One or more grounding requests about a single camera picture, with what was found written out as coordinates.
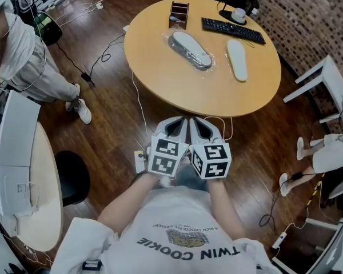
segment table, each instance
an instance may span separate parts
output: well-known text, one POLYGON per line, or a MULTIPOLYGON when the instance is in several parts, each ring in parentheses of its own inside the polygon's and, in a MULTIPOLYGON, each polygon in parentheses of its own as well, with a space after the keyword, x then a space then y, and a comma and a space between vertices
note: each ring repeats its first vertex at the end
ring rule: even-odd
POLYGON ((201 17, 227 21, 218 14, 214 0, 163 0, 140 12, 131 22, 125 37, 125 54, 139 81, 166 102, 200 115, 240 116, 258 110, 276 94, 281 80, 281 65, 276 48, 263 29, 247 17, 245 27, 262 33, 266 45, 255 48, 242 42, 246 53, 248 81, 234 77, 225 46, 233 37, 202 31, 201 17), (213 71, 198 71, 167 44, 172 1, 190 3, 186 31, 210 52, 213 71))
POLYGON ((42 125, 37 122, 30 165, 31 203, 38 211, 17 217, 17 236, 28 247, 46 252, 58 242, 62 232, 62 194, 55 157, 42 125))

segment black stool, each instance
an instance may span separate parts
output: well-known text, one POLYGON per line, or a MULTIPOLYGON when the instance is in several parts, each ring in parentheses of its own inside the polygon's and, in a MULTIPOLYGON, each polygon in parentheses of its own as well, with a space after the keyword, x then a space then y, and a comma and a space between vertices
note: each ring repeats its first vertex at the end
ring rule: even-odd
POLYGON ((55 156, 62 191, 63 206, 78 204, 87 197, 90 178, 82 158, 72 151, 61 151, 55 156))

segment brick wall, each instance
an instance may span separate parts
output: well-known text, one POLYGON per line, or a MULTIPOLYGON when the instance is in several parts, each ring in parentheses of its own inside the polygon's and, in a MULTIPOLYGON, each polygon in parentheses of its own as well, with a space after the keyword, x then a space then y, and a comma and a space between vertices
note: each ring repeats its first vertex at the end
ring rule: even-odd
MULTIPOLYGON (((343 0, 260 0, 260 5, 257 22, 298 75, 329 54, 343 76, 343 0)), ((325 88, 314 88, 312 95, 324 115, 336 111, 325 88)))

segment power adapter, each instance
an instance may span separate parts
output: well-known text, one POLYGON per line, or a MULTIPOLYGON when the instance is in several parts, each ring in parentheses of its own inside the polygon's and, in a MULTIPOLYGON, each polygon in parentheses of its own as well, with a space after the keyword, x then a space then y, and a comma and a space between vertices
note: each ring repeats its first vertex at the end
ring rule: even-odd
POLYGON ((87 73, 82 73, 81 74, 81 78, 84 79, 86 82, 91 82, 93 84, 93 86, 95 87, 94 82, 91 80, 91 77, 89 75, 87 75, 87 73))

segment bare leg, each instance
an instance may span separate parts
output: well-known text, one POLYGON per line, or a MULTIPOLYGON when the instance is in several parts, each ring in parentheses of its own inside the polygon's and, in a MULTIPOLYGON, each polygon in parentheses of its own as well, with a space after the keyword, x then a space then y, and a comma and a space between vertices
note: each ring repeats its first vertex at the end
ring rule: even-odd
POLYGON ((309 166, 305 171, 302 172, 302 174, 303 176, 300 179, 287 182, 288 191, 291 191, 294 187, 298 185, 308 182, 316 175, 314 168, 312 166, 309 166))
POLYGON ((313 155, 315 152, 319 151, 323 147, 324 147, 324 141, 321 141, 318 144, 316 144, 315 146, 313 146, 312 148, 303 149, 302 152, 301 152, 301 155, 303 157, 306 157, 306 156, 309 156, 309 155, 313 155))

